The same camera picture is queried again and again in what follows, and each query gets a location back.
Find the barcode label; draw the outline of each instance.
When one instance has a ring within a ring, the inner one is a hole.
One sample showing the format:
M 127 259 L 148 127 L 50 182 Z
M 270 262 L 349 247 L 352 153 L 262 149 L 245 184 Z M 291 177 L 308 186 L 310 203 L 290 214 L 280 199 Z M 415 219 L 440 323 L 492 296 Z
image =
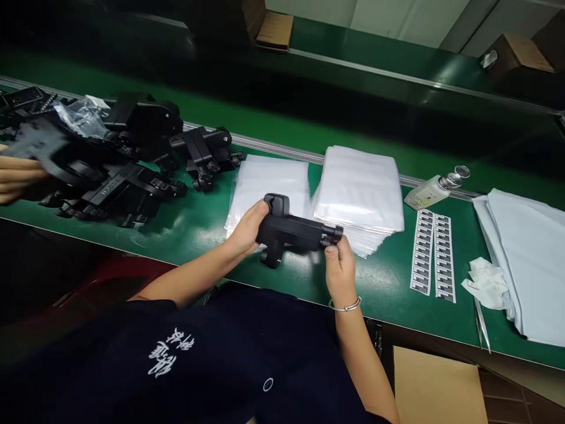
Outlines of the barcode label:
M 434 215 L 434 241 L 436 242 L 435 270 L 436 297 L 456 303 L 453 283 L 453 242 L 451 239 L 451 218 Z
M 421 209 L 418 211 L 416 220 L 410 288 L 426 296 L 430 295 L 433 247 L 434 214 L 426 209 Z

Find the crumpled tissue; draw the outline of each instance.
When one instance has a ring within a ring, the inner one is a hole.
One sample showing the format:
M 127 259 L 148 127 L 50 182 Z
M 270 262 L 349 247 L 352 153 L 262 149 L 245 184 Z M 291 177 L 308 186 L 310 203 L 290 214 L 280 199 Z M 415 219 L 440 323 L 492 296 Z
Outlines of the crumpled tissue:
M 492 265 L 478 257 L 469 262 L 469 275 L 473 281 L 465 279 L 461 285 L 486 308 L 506 309 L 507 301 L 503 294 L 508 291 L 502 268 Z

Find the silver bracelet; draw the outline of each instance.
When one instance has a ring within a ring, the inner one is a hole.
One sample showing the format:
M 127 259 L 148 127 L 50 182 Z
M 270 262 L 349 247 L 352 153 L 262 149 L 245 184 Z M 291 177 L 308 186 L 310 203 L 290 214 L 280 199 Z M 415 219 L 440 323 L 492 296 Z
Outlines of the silver bracelet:
M 350 310 L 354 310 L 355 308 L 359 307 L 359 305 L 361 304 L 361 296 L 357 296 L 357 300 L 355 301 L 355 303 L 352 304 L 351 306 L 346 306 L 345 309 L 338 309 L 336 307 L 333 307 L 331 302 L 332 300 L 330 299 L 330 301 L 328 302 L 328 306 L 331 309 L 336 310 L 338 312 L 349 312 Z

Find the cardboard box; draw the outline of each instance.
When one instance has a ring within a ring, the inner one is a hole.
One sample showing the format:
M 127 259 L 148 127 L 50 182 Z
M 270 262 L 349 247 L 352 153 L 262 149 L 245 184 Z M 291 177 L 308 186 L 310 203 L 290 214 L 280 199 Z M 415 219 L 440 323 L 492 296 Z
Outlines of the cardboard box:
M 257 35 L 257 45 L 271 50 L 288 51 L 293 21 L 294 17 L 291 15 L 268 11 Z
M 478 368 L 394 346 L 394 390 L 402 424 L 487 424 Z
M 565 11 L 561 10 L 540 29 L 532 41 L 556 72 L 565 71 Z
M 485 55 L 492 51 L 496 51 L 497 59 L 486 73 L 496 91 L 542 103 L 555 100 L 555 70 L 533 41 L 503 34 Z

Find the hand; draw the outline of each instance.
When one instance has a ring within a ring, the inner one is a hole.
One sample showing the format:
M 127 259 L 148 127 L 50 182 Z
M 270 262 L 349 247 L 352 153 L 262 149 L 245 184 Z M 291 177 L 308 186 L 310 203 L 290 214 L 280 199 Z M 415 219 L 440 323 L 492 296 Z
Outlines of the hand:
M 357 301 L 355 256 L 346 236 L 336 246 L 325 248 L 325 280 L 334 306 L 343 309 Z
M 255 239 L 259 232 L 259 225 L 268 213 L 269 205 L 263 199 L 245 212 L 232 235 L 224 243 L 234 257 L 249 256 L 257 250 L 259 243 Z
M 7 148 L 0 144 L 0 151 Z M 47 173 L 37 161 L 0 156 L 0 204 L 14 201 L 27 186 L 46 176 Z

